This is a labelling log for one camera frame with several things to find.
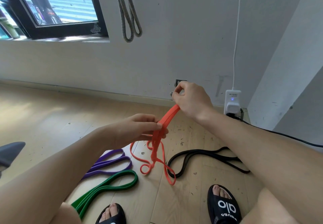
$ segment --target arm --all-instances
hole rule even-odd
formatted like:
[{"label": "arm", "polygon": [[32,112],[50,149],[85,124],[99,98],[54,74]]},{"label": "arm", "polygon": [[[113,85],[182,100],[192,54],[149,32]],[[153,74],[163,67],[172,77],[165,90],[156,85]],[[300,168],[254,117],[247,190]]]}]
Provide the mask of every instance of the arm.
[{"label": "arm", "polygon": [[194,83],[181,82],[172,96],[186,115],[224,141],[295,219],[322,219],[323,154],[216,112]]},{"label": "arm", "polygon": [[151,140],[147,134],[161,128],[155,116],[137,114],[87,134],[0,188],[0,223],[49,223],[67,195],[106,150]]}]

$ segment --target wall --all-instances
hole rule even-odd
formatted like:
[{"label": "wall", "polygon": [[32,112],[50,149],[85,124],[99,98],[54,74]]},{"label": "wall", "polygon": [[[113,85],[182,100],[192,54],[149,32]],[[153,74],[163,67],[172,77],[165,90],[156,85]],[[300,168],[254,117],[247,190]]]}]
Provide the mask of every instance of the wall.
[{"label": "wall", "polygon": [[[236,88],[246,107],[299,0],[242,0]],[[238,0],[134,0],[143,36],[122,39],[117,0],[100,0],[110,43],[2,41],[0,78],[170,98],[175,79],[222,105],[232,86]]]},{"label": "wall", "polygon": [[[323,145],[323,68],[277,124],[275,131],[285,133],[310,143]],[[312,147],[320,152],[323,148]]]},{"label": "wall", "polygon": [[248,106],[253,125],[272,130],[323,66],[323,0],[299,5]]}]

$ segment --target forearm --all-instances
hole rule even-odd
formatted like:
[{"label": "forearm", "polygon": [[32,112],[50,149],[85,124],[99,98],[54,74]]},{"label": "forearm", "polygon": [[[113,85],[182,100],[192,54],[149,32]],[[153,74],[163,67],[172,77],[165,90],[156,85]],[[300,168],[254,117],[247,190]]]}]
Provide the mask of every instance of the forearm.
[{"label": "forearm", "polygon": [[224,141],[295,218],[307,223],[321,216],[322,154],[216,112],[204,113],[198,122]]},{"label": "forearm", "polygon": [[97,131],[91,132],[3,185],[0,223],[49,223],[67,195],[104,153],[105,143],[108,142],[103,142]]}]

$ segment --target purple resistance band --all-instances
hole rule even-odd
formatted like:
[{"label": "purple resistance band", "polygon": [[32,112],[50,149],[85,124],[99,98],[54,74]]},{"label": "purple resistance band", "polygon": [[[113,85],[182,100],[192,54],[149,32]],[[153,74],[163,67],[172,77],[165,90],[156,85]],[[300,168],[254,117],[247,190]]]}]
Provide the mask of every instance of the purple resistance band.
[{"label": "purple resistance band", "polygon": [[[107,157],[112,156],[115,153],[122,153],[122,155],[119,158],[104,161],[104,159],[106,159]],[[124,160],[129,160],[129,164],[123,170],[131,169],[132,162],[131,162],[131,160],[130,160],[130,158],[128,156],[125,156],[125,153],[124,153],[123,149],[111,150],[110,152],[108,152],[108,153],[102,155],[101,157],[99,157],[99,159],[95,162],[95,164],[91,167],[91,169],[89,169],[89,171],[83,176],[82,180],[85,179],[85,178],[94,176],[96,174],[104,174],[104,175],[109,175],[110,176],[110,175],[114,175],[115,173],[118,173],[120,171],[123,171],[123,170],[120,170],[120,171],[103,171],[103,170],[98,170],[98,169],[101,169],[101,168],[109,166],[109,165],[113,165],[115,163],[118,163],[118,162],[124,161]]]}]

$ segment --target window frame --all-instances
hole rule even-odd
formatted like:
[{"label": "window frame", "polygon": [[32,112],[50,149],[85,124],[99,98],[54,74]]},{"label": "window frame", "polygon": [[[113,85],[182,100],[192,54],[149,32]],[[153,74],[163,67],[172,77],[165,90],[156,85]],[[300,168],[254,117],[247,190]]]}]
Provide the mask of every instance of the window frame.
[{"label": "window frame", "polygon": [[[38,26],[36,24],[36,20],[32,16],[29,6],[27,5],[25,0],[7,1],[16,16],[14,20],[18,21],[16,22],[17,25],[22,28],[22,31],[26,33],[26,36],[29,36],[31,39],[63,38],[68,36],[82,35],[108,37],[107,27],[104,22],[104,17],[99,0],[92,0],[95,13],[98,18],[97,21],[41,26]],[[95,26],[100,27],[100,32],[98,34],[91,32],[91,30],[93,30]]]}]

